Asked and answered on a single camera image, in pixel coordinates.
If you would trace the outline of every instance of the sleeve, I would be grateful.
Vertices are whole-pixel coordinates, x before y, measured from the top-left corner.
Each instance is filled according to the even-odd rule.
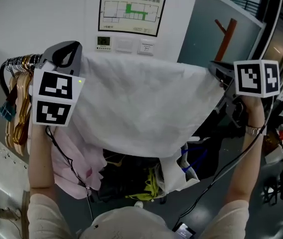
[[[31,196],[27,211],[30,239],[72,239],[57,204],[47,196]]]
[[[225,205],[213,219],[200,239],[243,239],[249,219],[249,203],[237,200]]]

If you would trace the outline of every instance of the forearm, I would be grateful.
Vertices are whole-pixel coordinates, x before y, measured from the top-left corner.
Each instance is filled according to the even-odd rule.
[[[45,134],[45,126],[42,125],[32,127],[28,178],[31,194],[41,193],[55,200],[51,141]]]
[[[261,128],[265,123],[263,106],[260,105],[249,113],[248,125]],[[254,136],[245,134],[242,151],[248,148]],[[261,163],[263,136],[260,135],[253,146],[242,161],[236,166],[230,187],[226,196],[226,203],[235,200],[249,201],[252,191],[255,187]]]

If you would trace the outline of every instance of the evacuation map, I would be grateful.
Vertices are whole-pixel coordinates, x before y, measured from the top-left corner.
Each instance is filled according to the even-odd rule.
[[[157,36],[165,0],[100,0],[99,31]]]

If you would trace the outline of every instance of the watch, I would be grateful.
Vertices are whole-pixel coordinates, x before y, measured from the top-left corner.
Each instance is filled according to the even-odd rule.
[[[246,126],[245,132],[251,136],[257,136],[262,128],[256,128],[256,127],[251,127],[251,126]],[[264,131],[261,135],[266,135],[267,134],[267,127],[264,128]]]

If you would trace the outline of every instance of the hand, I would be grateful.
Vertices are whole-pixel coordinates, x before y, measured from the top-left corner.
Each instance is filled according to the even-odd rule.
[[[249,115],[248,126],[261,128],[265,123],[264,108],[261,99],[247,96],[242,96],[241,98]]]

